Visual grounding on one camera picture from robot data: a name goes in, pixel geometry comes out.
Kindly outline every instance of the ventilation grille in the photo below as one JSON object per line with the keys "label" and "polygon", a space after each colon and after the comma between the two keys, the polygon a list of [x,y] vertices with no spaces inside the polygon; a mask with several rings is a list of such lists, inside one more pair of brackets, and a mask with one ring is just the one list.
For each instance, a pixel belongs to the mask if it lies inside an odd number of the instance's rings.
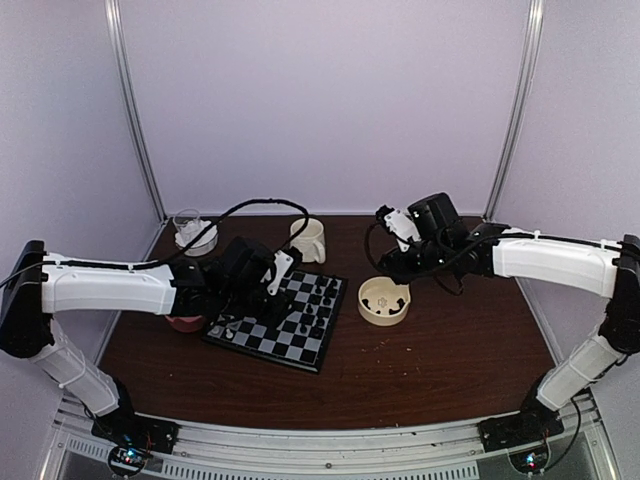
{"label": "ventilation grille", "polygon": [[[309,475],[300,476],[260,476],[260,475],[232,475],[219,473],[208,468],[198,468],[194,466],[183,466],[165,462],[162,469],[163,477],[172,480],[298,480],[313,478]],[[479,480],[478,467],[476,462],[466,462],[452,467],[438,467],[423,470],[413,475],[374,477],[374,476],[340,476],[340,478],[353,478],[358,480]]]}
{"label": "ventilation grille", "polygon": [[106,460],[109,453],[102,445],[87,440],[78,440],[76,438],[69,440],[67,450],[96,460]]}

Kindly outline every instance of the robotic arm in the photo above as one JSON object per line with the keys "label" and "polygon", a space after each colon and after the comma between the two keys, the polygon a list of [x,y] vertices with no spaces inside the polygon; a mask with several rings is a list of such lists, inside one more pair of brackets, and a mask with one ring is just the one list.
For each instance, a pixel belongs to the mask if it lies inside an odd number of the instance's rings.
{"label": "robotic arm", "polygon": [[280,282],[300,260],[295,249],[274,254],[254,240],[237,237],[219,257],[179,257],[144,268],[70,259],[31,241],[3,294],[0,349],[29,359],[73,393],[93,418],[94,434],[130,453],[114,461],[140,463],[144,452],[171,452],[177,425],[136,415],[124,385],[87,360],[53,315],[65,310],[134,310],[215,319],[225,310],[273,325],[290,306],[278,290]]}
{"label": "robotic arm", "polygon": [[537,381],[517,415],[479,425],[486,451],[511,448],[563,431],[557,412],[614,365],[640,352],[640,239],[586,242],[485,223],[469,232],[445,193],[420,200],[408,213],[386,206],[377,225],[398,246],[374,267],[397,283],[443,271],[523,277],[569,285],[608,298],[606,317],[564,362]]}

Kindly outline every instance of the white wall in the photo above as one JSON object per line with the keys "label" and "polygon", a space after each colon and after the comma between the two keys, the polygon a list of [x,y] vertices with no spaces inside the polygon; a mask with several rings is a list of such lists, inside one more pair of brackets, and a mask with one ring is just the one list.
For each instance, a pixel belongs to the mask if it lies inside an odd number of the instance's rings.
{"label": "white wall", "polygon": [[[30,239],[139,260],[156,222],[124,120],[101,0],[0,5],[0,278]],[[106,312],[66,316],[89,356]],[[33,478],[58,405],[53,383],[0,352],[0,477]]]}
{"label": "white wall", "polygon": [[[533,91],[497,220],[590,239],[640,234],[640,3],[548,0]],[[563,355],[605,302],[534,283]],[[594,388],[625,479],[638,479],[640,360]]]}
{"label": "white wall", "polygon": [[255,196],[371,213],[447,191],[484,210],[528,0],[122,2],[169,212]]}

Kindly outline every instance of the table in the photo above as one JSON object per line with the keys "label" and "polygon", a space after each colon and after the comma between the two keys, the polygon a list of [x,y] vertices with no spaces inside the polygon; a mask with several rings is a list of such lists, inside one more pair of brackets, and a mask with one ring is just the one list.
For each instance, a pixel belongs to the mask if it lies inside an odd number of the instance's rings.
{"label": "table", "polygon": [[[327,262],[309,270],[349,278],[319,375],[206,344],[162,317],[122,314],[101,367],[122,380],[142,413],[196,422],[276,429],[412,426],[517,410],[531,384],[553,366],[525,299],[512,279],[465,278],[453,297],[433,281],[411,285],[406,319],[366,323],[357,290],[375,276],[363,253],[372,217],[318,217]],[[236,235],[277,248],[292,217],[232,217],[219,252]],[[468,219],[478,223],[478,219]],[[392,245],[381,232],[375,251]],[[175,251],[166,227],[152,258]]]}

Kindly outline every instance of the white mug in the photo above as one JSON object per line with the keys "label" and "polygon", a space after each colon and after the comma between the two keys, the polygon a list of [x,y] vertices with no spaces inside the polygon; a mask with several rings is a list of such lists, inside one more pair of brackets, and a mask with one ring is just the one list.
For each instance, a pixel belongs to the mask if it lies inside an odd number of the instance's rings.
{"label": "white mug", "polygon": [[[303,224],[304,218],[293,222],[290,229],[291,235],[300,230]],[[310,218],[307,228],[293,239],[291,246],[296,247],[302,253],[303,263],[324,263],[327,257],[322,222]]]}

